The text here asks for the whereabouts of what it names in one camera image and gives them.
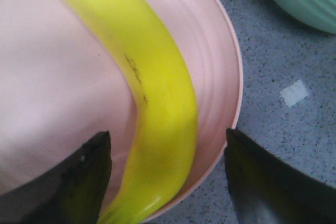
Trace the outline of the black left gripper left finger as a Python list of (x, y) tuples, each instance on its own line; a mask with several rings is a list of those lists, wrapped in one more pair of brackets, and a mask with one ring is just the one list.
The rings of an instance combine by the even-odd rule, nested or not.
[(97, 133), (51, 170), (2, 195), (1, 223), (97, 223), (110, 153), (110, 133)]

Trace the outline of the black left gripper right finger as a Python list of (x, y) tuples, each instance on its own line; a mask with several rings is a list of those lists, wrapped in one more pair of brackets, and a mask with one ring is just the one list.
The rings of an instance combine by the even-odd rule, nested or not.
[(335, 188), (227, 129), (226, 177), (239, 223), (335, 223)]

